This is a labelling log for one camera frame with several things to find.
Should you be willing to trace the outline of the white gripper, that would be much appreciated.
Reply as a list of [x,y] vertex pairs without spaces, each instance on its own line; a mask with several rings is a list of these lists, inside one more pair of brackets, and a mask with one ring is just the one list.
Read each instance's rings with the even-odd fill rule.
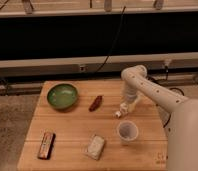
[[123,92],[123,101],[121,103],[122,112],[132,112],[135,110],[136,104],[138,102],[138,94],[134,92]]

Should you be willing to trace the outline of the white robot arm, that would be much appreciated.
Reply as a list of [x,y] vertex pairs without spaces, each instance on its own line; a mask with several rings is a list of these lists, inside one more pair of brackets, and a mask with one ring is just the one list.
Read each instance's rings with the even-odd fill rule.
[[143,65],[121,73],[123,96],[128,104],[140,91],[171,114],[167,144],[167,171],[198,171],[198,99],[179,95],[147,79]]

